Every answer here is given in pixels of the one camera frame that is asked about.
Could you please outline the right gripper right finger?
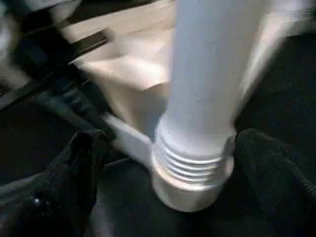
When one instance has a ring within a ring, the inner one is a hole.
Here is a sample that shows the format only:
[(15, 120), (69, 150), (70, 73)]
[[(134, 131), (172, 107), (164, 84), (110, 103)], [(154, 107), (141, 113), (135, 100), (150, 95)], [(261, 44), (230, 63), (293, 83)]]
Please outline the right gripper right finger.
[(257, 129), (235, 138), (235, 155), (279, 237), (316, 235), (316, 160)]

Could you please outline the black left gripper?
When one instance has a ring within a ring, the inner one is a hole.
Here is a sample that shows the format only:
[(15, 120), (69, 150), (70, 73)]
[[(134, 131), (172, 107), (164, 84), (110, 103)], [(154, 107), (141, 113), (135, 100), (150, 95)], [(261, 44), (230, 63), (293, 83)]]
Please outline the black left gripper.
[(116, 138), (96, 107), (76, 86), (84, 82), (84, 74), (73, 64), (76, 47), (61, 33), (47, 9), (15, 14), (21, 37), (14, 50), (14, 62), (30, 78), (17, 89), (17, 98), (28, 98), (48, 88), (57, 90), (62, 99), (92, 129), (102, 130), (109, 142)]

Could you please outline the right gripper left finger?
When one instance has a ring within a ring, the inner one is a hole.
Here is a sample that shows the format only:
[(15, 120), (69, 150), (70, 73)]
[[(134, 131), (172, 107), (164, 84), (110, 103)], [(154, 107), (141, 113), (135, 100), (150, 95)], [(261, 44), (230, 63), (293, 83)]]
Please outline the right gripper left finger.
[(109, 151), (100, 130), (76, 133), (35, 182), (25, 237), (81, 237), (96, 203), (99, 174)]

